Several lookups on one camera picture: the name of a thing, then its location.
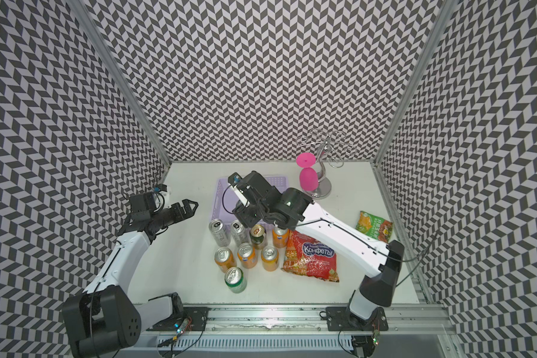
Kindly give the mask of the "dark green gold-top can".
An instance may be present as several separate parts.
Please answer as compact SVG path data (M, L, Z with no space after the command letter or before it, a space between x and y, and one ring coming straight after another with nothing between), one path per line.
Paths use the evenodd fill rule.
M249 231L252 246L257 250L262 250L267 245L266 230L264 226L256 224Z

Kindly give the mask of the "silver can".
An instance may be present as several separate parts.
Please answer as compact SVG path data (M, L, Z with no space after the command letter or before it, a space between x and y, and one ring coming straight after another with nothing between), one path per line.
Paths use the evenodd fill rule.
M213 219L208 225L209 231L219 247L228 247L231 238L228 236L225 224L220 219Z
M249 242L248 229L239 220L235 220L231 223L230 234L237 247Z

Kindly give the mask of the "orange can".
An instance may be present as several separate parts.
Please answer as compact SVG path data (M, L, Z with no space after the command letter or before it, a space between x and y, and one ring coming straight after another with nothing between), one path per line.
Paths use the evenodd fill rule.
M275 226L272 232L273 246L277 249L285 248L288 243L289 234L289 229Z
M257 265L257 255L254 247L249 243L243 243L237 250L237 256L246 269L252 269Z
M278 269L279 251L274 246L266 246L261 252L261 259L266 271Z
M234 254L229 247L219 248L214 255L214 260L223 273L226 273L231 268L237 267Z

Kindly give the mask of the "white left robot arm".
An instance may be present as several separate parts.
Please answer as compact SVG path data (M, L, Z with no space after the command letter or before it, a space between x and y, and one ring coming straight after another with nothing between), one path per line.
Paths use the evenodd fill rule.
M198 202L174 203L164 186L129 198L130 209L115 246L93 281L62 305L74 357L101 357L134 346L140 334L168 319L185 319L180 296L173 292L136 306L128 288L151 244L171 226L195 216Z

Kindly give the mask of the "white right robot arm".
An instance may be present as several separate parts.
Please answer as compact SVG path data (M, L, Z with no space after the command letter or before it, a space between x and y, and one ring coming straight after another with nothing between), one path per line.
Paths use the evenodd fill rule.
M246 227L263 221L298 231L352 260L362 270L362 282L348 304L351 317L370 322L378 317L381 307L392 305L404 261L400 242L373 240L329 214L306 193L292 187L280 192L256 171L245 177L235 172L228 177L228 185L239 200L233 214Z

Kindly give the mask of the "pink plastic wine glass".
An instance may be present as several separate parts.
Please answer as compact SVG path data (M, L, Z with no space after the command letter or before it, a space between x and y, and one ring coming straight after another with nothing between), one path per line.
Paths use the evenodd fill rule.
M297 156L296 163L301 168L299 175L301 188L307 192L316 190L319 186L319 177L313 168L316 164L315 155L310 152L301 153Z

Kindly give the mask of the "red candy bag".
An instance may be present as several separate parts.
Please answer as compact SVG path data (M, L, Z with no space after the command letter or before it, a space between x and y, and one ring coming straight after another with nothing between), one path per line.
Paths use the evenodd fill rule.
M340 281L336 252L298 231L292 231L289 235L282 270L333 283Z

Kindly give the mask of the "chrome glass holder stand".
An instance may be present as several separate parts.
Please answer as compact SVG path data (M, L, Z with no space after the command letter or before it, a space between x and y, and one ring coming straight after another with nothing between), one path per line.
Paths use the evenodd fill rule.
M338 131L308 131L298 141L300 149L316 157L316 164L313 168L318 174L319 186L314 191L303 190L313 199L323 199L331 194L332 183L328 178L328 168L338 169L344 165L344 161L340 160L338 154L344 144L344 134Z

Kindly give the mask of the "green snack packet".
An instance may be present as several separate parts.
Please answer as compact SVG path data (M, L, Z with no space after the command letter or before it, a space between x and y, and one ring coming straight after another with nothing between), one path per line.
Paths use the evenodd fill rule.
M380 217L361 211L356 229L375 240L389 243L392 236L393 223Z

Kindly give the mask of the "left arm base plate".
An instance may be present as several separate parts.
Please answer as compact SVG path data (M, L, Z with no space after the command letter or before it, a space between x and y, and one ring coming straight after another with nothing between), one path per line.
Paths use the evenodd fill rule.
M187 331L205 331L210 307L185 306L177 292L152 298L168 298L172 302L172 314L151 327L151 331L178 331L184 321L188 321Z

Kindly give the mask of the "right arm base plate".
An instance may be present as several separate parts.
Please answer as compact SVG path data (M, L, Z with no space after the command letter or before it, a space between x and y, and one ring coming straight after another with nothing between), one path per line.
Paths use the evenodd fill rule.
M369 319L361 319L353 314L348 307L326 307L321 319L327 324L329 331L363 331L384 332L389 325L383 307L376 308Z

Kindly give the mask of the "aluminium front rail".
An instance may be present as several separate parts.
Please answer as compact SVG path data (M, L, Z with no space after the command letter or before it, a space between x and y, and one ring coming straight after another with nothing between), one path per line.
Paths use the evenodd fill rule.
M404 338L409 347L432 342L448 355L454 330L446 310L437 304L395 304L358 323L342 305L211 304L184 311L189 327L179 331L180 319L163 320L135 334L129 348L109 357L173 357L178 353L344 351L350 357L371 357Z

